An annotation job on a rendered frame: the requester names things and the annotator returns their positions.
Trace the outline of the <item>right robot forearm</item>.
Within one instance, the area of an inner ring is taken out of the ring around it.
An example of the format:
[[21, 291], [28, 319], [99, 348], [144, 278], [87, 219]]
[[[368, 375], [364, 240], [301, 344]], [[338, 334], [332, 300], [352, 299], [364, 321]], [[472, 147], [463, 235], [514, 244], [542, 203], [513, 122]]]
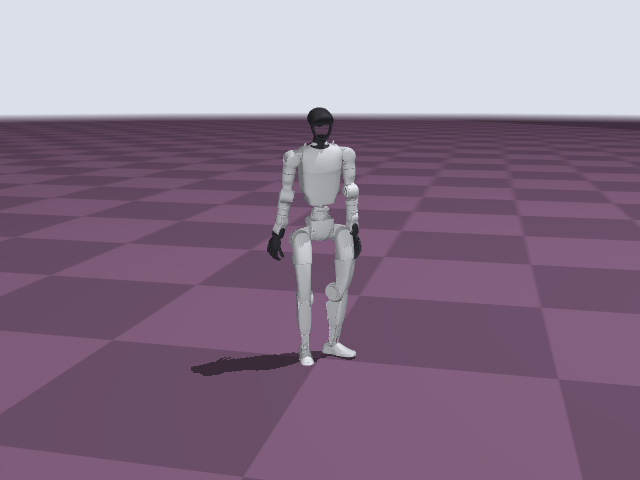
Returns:
[[289, 203], [281, 201], [281, 193], [282, 193], [282, 189], [279, 192], [278, 204], [277, 204], [277, 208], [278, 208], [277, 216], [275, 220], [275, 225], [273, 226], [273, 232], [276, 233], [277, 235], [279, 235], [279, 232], [282, 228], [284, 228], [286, 231], [286, 226], [288, 225], [289, 210], [291, 207]]

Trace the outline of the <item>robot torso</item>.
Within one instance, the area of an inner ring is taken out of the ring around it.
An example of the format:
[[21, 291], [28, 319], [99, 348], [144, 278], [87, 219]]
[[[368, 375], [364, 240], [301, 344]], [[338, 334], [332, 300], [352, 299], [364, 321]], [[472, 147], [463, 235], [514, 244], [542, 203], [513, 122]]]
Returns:
[[342, 152], [337, 144], [325, 142], [325, 149], [316, 149], [317, 143], [304, 143], [301, 163], [298, 166], [299, 188], [305, 201], [314, 206], [305, 223], [309, 226], [311, 241], [323, 241], [334, 236], [334, 219], [328, 206], [335, 202], [340, 189]]

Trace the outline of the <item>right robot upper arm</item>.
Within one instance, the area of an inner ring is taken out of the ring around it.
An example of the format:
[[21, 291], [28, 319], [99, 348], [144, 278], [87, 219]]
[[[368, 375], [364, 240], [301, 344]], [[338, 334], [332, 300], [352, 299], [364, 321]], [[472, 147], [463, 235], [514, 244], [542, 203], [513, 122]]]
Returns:
[[301, 163], [302, 154], [301, 149], [295, 149], [287, 151], [283, 156], [282, 202], [293, 202], [295, 191], [292, 190], [292, 186], [295, 180], [295, 168]]

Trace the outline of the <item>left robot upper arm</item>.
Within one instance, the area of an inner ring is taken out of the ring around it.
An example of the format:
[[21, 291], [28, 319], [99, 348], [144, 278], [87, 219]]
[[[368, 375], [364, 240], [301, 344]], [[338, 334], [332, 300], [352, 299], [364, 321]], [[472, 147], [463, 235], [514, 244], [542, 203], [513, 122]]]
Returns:
[[353, 149], [349, 147], [339, 146], [342, 152], [342, 175], [344, 180], [344, 186], [342, 188], [342, 195], [345, 198], [352, 198], [358, 196], [358, 187], [354, 183], [356, 170], [355, 159], [356, 154]]

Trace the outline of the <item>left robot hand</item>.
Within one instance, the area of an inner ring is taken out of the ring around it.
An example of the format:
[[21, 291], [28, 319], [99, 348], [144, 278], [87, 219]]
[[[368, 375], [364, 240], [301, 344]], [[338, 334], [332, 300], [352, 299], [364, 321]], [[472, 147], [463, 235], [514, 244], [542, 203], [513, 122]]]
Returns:
[[356, 223], [352, 225], [352, 231], [351, 231], [352, 233], [350, 232], [350, 234], [353, 235], [354, 255], [355, 255], [355, 257], [353, 259], [356, 259], [359, 256], [359, 254], [361, 252], [361, 248], [362, 248], [361, 247], [360, 238], [358, 237], [358, 234], [357, 234], [359, 232], [359, 229], [358, 229], [358, 225]]

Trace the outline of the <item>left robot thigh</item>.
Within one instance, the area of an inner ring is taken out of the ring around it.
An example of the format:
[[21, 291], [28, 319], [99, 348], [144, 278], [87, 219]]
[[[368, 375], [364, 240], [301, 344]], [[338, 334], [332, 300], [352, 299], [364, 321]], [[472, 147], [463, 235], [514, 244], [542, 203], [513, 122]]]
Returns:
[[[335, 274], [336, 281], [328, 284], [325, 294], [332, 301], [343, 298], [343, 294], [348, 290], [355, 268], [354, 240], [345, 225], [334, 224], [335, 242]], [[352, 232], [351, 232], [352, 233]]]

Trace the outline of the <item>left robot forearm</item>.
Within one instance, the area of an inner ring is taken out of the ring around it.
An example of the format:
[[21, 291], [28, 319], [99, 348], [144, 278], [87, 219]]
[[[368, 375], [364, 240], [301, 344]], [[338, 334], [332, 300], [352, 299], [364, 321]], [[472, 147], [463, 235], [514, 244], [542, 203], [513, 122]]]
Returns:
[[[359, 196], [359, 189], [358, 189], [358, 196]], [[359, 227], [359, 224], [358, 224], [358, 206], [357, 206], [357, 204], [358, 204], [358, 196], [357, 197], [352, 197], [352, 198], [347, 198], [345, 200], [345, 205], [346, 205], [346, 228], [349, 231], [352, 231], [352, 225], [355, 224], [355, 223]]]

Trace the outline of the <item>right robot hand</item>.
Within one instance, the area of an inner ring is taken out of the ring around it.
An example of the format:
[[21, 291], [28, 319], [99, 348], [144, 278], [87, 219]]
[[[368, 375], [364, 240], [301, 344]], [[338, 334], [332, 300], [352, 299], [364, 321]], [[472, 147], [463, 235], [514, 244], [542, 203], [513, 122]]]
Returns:
[[278, 251], [279, 251], [281, 257], [284, 257], [284, 254], [282, 253], [282, 250], [281, 250], [281, 247], [280, 247], [281, 238], [283, 238], [284, 233], [285, 233], [285, 229], [284, 228], [282, 228], [280, 230], [279, 235], [277, 235], [276, 233], [274, 233], [272, 231], [272, 236], [273, 237], [270, 238], [269, 244], [268, 244], [268, 247], [267, 247], [267, 251], [269, 252], [269, 254], [274, 259], [277, 259], [278, 261], [281, 260], [280, 258], [278, 258]]

